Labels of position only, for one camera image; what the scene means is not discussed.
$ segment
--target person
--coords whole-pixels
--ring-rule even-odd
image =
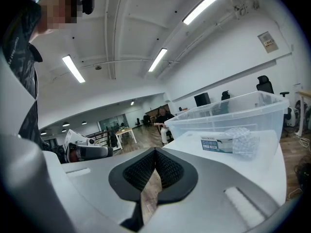
[[[63,28],[65,23],[75,23],[82,11],[80,0],[29,0],[3,37],[4,57],[20,83],[37,99],[37,76],[34,62],[42,62],[39,51],[31,42],[43,34]],[[22,138],[37,143],[42,150],[50,146],[41,139],[38,129],[37,103],[25,117],[18,133]]]
[[[173,117],[174,116],[171,113],[167,112],[163,106],[159,107],[158,117],[156,118],[154,125],[160,126],[161,128],[162,143],[164,144],[164,146],[168,143],[167,138],[166,138],[166,132],[170,130],[164,124],[164,122]]]

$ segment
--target transparent plastic bin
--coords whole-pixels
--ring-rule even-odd
[[[196,107],[165,122],[172,132],[178,150],[242,166],[245,170],[263,171],[278,148],[284,114],[289,101],[280,95],[256,91],[228,100]],[[228,142],[230,129],[249,130],[247,139],[256,139],[252,156],[207,150],[204,137]]]

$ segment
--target chair backrest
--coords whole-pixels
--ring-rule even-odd
[[[230,98],[230,95],[229,95],[228,91],[224,91],[224,92],[222,93],[222,101],[223,101],[223,100],[227,100],[227,99],[229,99],[229,98]]]
[[[269,81],[267,76],[265,76],[265,75],[260,76],[260,77],[258,77],[258,80],[259,80],[259,84],[256,85],[258,91],[265,91],[265,92],[269,92],[269,93],[274,93],[273,88],[272,88],[272,84]]]

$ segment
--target wooden desk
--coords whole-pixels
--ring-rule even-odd
[[[298,91],[298,95],[300,99],[300,122],[299,122],[299,130],[295,134],[301,137],[303,129],[303,120],[305,115],[304,97],[311,99],[311,91]]]
[[[124,130],[119,130],[118,132],[116,132],[116,137],[117,137],[117,140],[118,140],[118,145],[120,146],[121,149],[122,148],[122,134],[124,133],[127,133],[129,132],[131,134],[131,137],[134,139],[135,143],[137,144],[137,141],[136,141],[136,138],[134,136],[134,133],[133,133],[133,129],[132,128],[127,128],[127,129],[124,129]]]

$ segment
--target ceiling light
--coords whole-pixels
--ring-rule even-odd
[[[151,65],[149,72],[152,72],[156,65],[160,62],[160,60],[163,58],[163,56],[165,55],[165,53],[167,52],[167,49],[161,49],[160,53],[157,55],[155,61],[153,62],[153,64]]]
[[[80,82],[83,83],[85,82],[84,78],[81,76],[81,74],[79,73],[78,69],[76,68],[76,66],[74,65],[70,55],[67,55],[63,58],[63,61],[65,62],[66,66],[68,67],[68,69],[72,72],[72,74],[76,77],[76,79]]]
[[[209,7],[216,0],[203,0],[187,16],[183,22],[189,25],[202,11]]]

